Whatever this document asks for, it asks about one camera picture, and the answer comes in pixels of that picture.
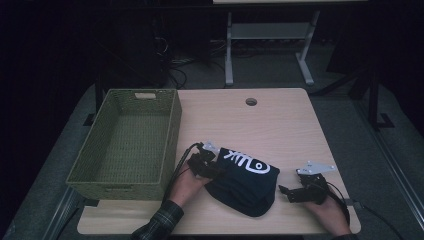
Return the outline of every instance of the light wood table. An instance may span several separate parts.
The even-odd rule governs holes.
[[[295,173],[308,160],[334,165],[334,159],[303,89],[180,90],[183,114],[177,160],[195,142],[243,152],[281,170],[277,184],[301,187]],[[255,98],[256,106],[248,106]],[[324,173],[348,198],[338,171]],[[289,203],[276,187],[275,202],[259,218],[243,215],[220,203],[204,189],[185,208],[173,234],[313,234],[325,232],[301,205]],[[78,224],[81,234],[130,234],[148,223],[160,202],[102,200],[86,206]],[[360,223],[349,207],[351,228]]]

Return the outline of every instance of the green woven basket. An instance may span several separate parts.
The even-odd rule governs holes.
[[[66,183],[90,199],[162,200],[181,113],[176,90],[109,90]]]

